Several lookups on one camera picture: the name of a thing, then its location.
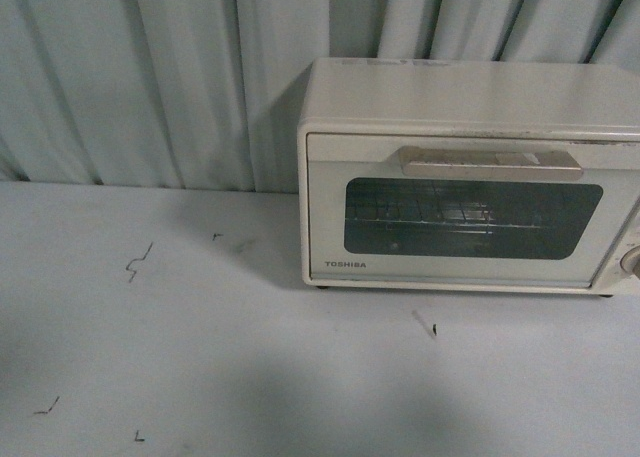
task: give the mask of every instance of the white toaster oven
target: white toaster oven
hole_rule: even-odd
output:
[[[298,127],[316,286],[640,294],[640,76],[318,59]]]

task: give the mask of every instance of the glass window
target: glass window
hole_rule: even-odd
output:
[[[354,179],[344,246],[354,254],[560,260],[602,197],[593,184]]]

